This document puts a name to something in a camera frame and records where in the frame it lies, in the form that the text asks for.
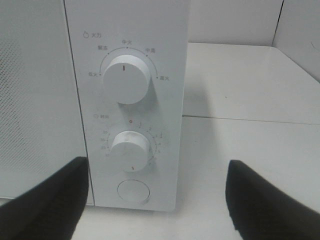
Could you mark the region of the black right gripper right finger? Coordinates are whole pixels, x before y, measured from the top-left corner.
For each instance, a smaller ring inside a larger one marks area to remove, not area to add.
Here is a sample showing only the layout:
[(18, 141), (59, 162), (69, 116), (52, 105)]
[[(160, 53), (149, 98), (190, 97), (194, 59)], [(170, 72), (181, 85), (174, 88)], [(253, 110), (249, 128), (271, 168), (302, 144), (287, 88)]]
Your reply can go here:
[(298, 202), (240, 160), (228, 164), (225, 200), (244, 240), (318, 240), (319, 212)]

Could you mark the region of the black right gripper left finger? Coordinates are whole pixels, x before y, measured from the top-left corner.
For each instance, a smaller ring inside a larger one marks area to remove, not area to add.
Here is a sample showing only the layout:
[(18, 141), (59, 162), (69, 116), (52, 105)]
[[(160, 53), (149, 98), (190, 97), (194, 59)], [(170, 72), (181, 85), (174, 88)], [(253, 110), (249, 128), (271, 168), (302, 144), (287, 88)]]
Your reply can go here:
[(76, 157), (0, 207), (2, 240), (70, 240), (85, 209), (89, 161)]

